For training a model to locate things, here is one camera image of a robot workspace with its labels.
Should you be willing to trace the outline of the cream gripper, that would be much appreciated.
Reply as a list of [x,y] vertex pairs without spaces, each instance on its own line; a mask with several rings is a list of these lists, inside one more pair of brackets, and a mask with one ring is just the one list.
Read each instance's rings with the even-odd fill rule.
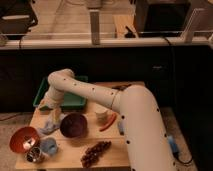
[[46,110],[53,110],[53,109],[56,109],[60,106],[60,104],[51,99],[51,98],[43,98],[41,101],[40,101],[40,104],[38,105],[38,109],[40,111],[46,111]]

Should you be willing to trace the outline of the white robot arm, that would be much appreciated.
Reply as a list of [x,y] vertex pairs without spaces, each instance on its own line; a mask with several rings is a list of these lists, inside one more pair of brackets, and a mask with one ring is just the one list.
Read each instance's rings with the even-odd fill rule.
[[52,72],[48,83],[40,108],[59,107],[66,92],[96,102],[121,115],[133,171],[177,171],[157,101],[145,86],[120,91],[78,81],[71,69]]

